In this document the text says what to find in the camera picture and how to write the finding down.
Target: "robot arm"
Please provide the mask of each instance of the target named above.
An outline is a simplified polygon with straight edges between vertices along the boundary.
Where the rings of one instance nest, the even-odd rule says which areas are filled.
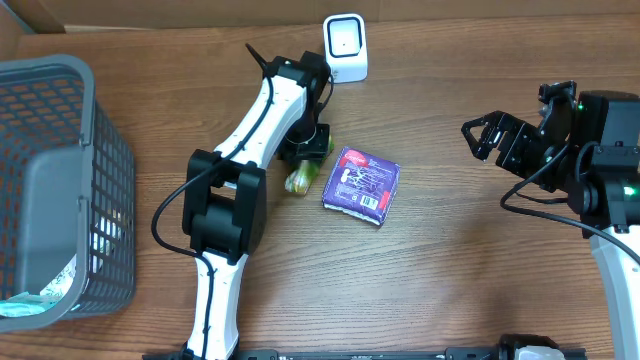
[[[613,227],[605,232],[640,254],[640,226],[632,225],[623,234]],[[640,265],[597,235],[590,241],[607,296],[616,359],[640,359]]]
[[[462,133],[476,158],[486,161],[498,148],[496,165],[533,179],[543,190],[568,194],[562,200],[580,215],[581,223],[545,217],[580,225],[583,237],[591,239],[606,291],[616,359],[640,359],[640,98],[590,91],[576,102],[575,93],[573,81],[542,85],[538,98],[544,104],[543,120],[538,127],[496,111],[466,123]],[[484,126],[480,139],[471,134],[477,126]],[[555,161],[565,146],[569,152]],[[551,160],[548,171],[535,177]]]
[[[191,248],[202,253],[214,271],[211,289],[212,274],[196,259],[195,322],[182,352],[188,357],[202,358],[203,351],[206,359],[226,360],[233,355],[242,272],[264,231],[266,169],[273,156],[296,165],[302,160],[322,161],[329,151],[329,126],[318,124],[322,110],[318,99],[329,79],[324,57],[310,52],[300,61],[276,57],[264,62],[263,70],[260,93],[236,130],[214,152],[197,150],[189,161],[188,181],[212,164],[222,164],[185,191],[183,231],[191,237]],[[241,143],[243,148],[236,151]],[[222,186],[236,190],[234,200],[212,192]],[[209,329],[204,328],[207,309]]]

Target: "cardboard wall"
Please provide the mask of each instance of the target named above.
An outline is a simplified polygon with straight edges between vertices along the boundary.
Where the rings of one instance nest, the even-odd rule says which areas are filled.
[[[22,28],[0,5],[0,61],[15,58],[20,36],[24,35]]]
[[[321,23],[357,12],[367,21],[640,12],[638,0],[9,0],[38,30],[192,28]]]

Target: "white sensor device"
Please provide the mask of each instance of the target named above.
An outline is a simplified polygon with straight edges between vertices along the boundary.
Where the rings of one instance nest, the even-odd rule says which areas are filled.
[[[329,16],[322,28],[325,57],[334,83],[364,80],[369,61],[362,17],[358,14]]]

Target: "purple snack box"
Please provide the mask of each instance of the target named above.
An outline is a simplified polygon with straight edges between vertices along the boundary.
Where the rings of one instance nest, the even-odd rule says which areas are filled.
[[[322,203],[382,225],[396,196],[399,176],[398,164],[345,147],[324,188]]]

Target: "wood grain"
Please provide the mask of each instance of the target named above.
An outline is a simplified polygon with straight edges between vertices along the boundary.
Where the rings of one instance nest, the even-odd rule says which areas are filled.
[[[500,209],[517,179],[474,160],[460,127],[496,109],[537,123],[543,82],[638,92],[640,17],[379,23],[367,31],[369,77],[336,86],[324,121],[338,149],[402,166],[398,196],[381,228],[325,210],[328,165],[305,198],[279,198],[245,272],[241,347],[441,350],[519,332],[612,358],[588,242],[576,229]],[[90,64],[98,100],[134,149],[138,290],[111,316],[2,335],[0,355],[139,359],[188,338],[195,266],[157,246],[149,223],[184,180],[193,150],[225,139],[255,100],[260,72],[245,42],[267,58],[297,58],[321,51],[322,32],[313,25],[23,37],[21,57],[69,53]],[[167,210],[161,233],[186,246],[181,204]]]

